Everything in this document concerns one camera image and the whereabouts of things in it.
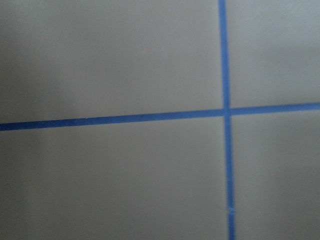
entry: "blue line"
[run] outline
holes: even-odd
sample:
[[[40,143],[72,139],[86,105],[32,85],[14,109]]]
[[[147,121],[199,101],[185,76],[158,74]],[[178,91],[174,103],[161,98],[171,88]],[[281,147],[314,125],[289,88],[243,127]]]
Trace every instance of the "blue line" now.
[[[234,179],[232,159],[232,121],[230,111],[229,51],[226,1],[219,0],[221,71],[224,113],[225,171],[228,209],[228,239],[235,240]]]
[[[223,116],[222,109],[180,111],[165,113],[150,113],[124,116],[90,117],[62,120],[27,121],[0,124],[0,131],[22,130],[22,129],[44,129],[85,125],[119,124],[147,121],[161,121],[174,119],[193,119]]]
[[[310,111],[320,110],[320,102],[303,103],[303,104],[288,104],[274,106],[253,106],[232,108],[232,115],[248,115],[248,114],[268,114],[268,113],[283,113],[293,111]]]

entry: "vertical blue line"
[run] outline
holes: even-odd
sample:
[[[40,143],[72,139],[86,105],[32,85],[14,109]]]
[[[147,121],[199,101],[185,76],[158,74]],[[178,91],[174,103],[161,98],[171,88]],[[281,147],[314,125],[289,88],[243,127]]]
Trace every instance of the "vertical blue line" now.
[[[221,47],[221,71],[224,115],[224,143],[225,143],[225,171],[226,193],[228,210],[228,238],[235,240],[235,207],[234,207],[234,181],[232,159],[232,123],[230,111],[230,80],[229,80],[229,53],[227,32],[226,1],[218,0],[219,23],[220,23],[220,47]]]

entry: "blue stripe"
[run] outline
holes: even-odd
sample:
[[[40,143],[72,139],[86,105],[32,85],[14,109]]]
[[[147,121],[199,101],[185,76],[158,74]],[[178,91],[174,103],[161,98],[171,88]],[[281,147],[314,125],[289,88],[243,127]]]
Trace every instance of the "blue stripe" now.
[[[288,104],[274,106],[254,106],[254,107],[239,107],[232,108],[232,115],[248,115],[248,114],[268,114],[268,113],[283,113],[293,111],[310,111],[320,110],[320,102],[304,103],[304,104]]]
[[[225,142],[225,171],[226,193],[228,209],[228,239],[235,240],[235,207],[234,207],[234,179],[232,155],[232,121],[230,111],[230,79],[229,79],[229,51],[226,1],[219,0],[221,71],[224,113],[224,142]]]
[[[59,128],[59,127],[85,126],[85,125],[100,125],[100,124],[134,123],[134,122],[161,121],[161,120],[174,120],[174,119],[208,118],[208,117],[217,117],[222,115],[223,115],[222,109],[213,109],[213,110],[150,113],[150,114],[124,115],[124,116],[90,117],[90,118],[29,121],[29,122],[27,121],[27,122],[2,123],[0,124],[0,131]]]

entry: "gray panel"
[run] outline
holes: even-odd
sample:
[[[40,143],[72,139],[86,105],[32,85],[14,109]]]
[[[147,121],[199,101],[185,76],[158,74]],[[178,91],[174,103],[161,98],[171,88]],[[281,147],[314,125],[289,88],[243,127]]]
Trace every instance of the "gray panel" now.
[[[320,239],[320,112],[233,118],[238,240]]]
[[[0,136],[0,239],[227,239],[220,117]]]
[[[320,1],[228,0],[233,107],[320,102]]]
[[[0,122],[222,105],[211,0],[0,2]]]

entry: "horizontal blue line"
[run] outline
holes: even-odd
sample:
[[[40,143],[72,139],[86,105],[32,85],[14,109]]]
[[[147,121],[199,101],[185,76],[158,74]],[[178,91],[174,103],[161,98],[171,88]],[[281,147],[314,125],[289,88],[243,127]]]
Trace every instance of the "horizontal blue line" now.
[[[273,106],[239,107],[239,108],[231,108],[230,110],[231,110],[231,115],[310,111],[310,110],[320,110],[320,102],[304,103],[304,104],[273,105]]]
[[[218,117],[218,116],[223,116],[222,109],[149,113],[149,114],[123,115],[123,116],[89,117],[89,118],[45,120],[45,121],[27,121],[27,122],[1,123],[0,131],[60,128],[60,127],[72,127],[72,126],[101,125],[101,124],[134,123],[134,122],[161,121],[161,120],[174,120],[174,119],[208,118],[208,117]]]

